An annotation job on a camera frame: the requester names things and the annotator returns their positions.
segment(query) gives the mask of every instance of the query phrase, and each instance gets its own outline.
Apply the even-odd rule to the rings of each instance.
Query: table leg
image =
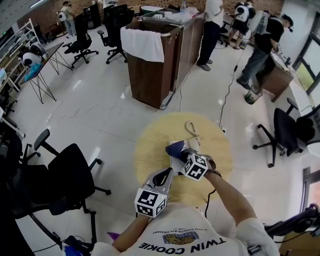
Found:
[[[6,120],[5,117],[2,117],[1,120],[7,125],[9,126],[12,130],[14,130],[16,133],[18,133],[22,138],[25,138],[26,137],[26,134],[21,132],[18,128],[14,127],[10,122],[8,122]]]
[[[63,61],[65,63],[62,63],[60,60],[58,60],[57,53],[59,54],[59,56],[61,57],[61,59],[63,59]],[[61,54],[58,51],[55,52],[55,57],[51,56],[50,61],[56,63],[56,69],[58,69],[58,64],[60,64],[61,66],[64,66],[64,67],[66,67],[66,68],[68,68],[70,70],[73,70],[72,67],[70,67],[70,65],[66,62],[66,60],[61,56]]]
[[[44,88],[48,91],[46,92],[44,89],[42,89],[40,87],[40,82],[43,84]],[[54,97],[53,93],[51,92],[51,90],[49,89],[45,79],[43,78],[42,74],[39,72],[39,74],[36,76],[36,82],[33,81],[33,79],[30,80],[30,84],[36,94],[36,96],[38,97],[39,101],[43,104],[43,100],[42,100],[42,96],[41,96],[41,91],[42,90],[45,94],[47,94],[51,99],[56,100],[56,98]],[[38,87],[39,90],[39,94],[37,93],[36,89],[34,88],[34,85]]]

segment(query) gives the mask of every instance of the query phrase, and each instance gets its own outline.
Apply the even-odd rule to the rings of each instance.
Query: person in white shirt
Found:
[[[224,3],[222,0],[206,0],[205,3],[205,22],[203,38],[201,41],[200,57],[197,65],[205,71],[211,68],[207,64],[212,64],[210,56],[216,47],[219,31],[224,21]]]
[[[211,169],[204,177],[233,217],[235,238],[219,235],[197,208],[173,202],[154,219],[138,215],[112,245],[96,243],[91,256],[248,256],[252,246],[260,246],[255,256],[279,256],[247,199],[219,175]]]
[[[65,13],[66,20],[64,21],[66,31],[69,34],[69,38],[74,37],[76,35],[76,26],[74,21],[74,14],[72,13],[71,7],[69,6],[68,1],[63,2],[63,7],[61,8],[61,12]]]

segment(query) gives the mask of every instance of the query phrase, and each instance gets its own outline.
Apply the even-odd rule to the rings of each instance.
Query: white t-shirt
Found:
[[[253,245],[262,249],[254,256],[279,256],[275,243],[256,218],[242,221],[236,228],[236,238],[231,239],[219,235],[198,209],[169,203],[125,252],[98,242],[91,256],[248,256],[248,246]]]
[[[64,12],[65,13],[65,16],[66,16],[66,20],[67,21],[70,21],[70,20],[73,20],[74,17],[71,15],[71,7],[70,6],[64,6],[61,8],[61,12]]]
[[[205,21],[214,22],[218,24],[221,28],[224,23],[224,10],[222,9],[222,11],[220,12],[220,6],[222,5],[223,5],[222,0],[206,0],[205,10],[204,10]]]

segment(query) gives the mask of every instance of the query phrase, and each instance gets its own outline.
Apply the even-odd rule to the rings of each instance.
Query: white towel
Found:
[[[122,49],[148,62],[164,62],[161,34],[122,27],[120,30]]]

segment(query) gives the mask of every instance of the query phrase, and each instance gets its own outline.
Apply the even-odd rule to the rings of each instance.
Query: jeans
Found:
[[[249,79],[261,70],[268,56],[268,53],[265,53],[257,46],[254,46],[253,53],[245,65],[242,76],[239,78],[240,82],[242,84],[248,84]]]
[[[69,36],[76,34],[76,26],[75,26],[75,21],[73,19],[65,20],[64,24],[65,24],[66,31],[68,32]]]
[[[200,58],[197,62],[198,65],[204,65],[207,63],[220,36],[220,26],[213,21],[205,22],[203,27],[204,32],[201,42]]]

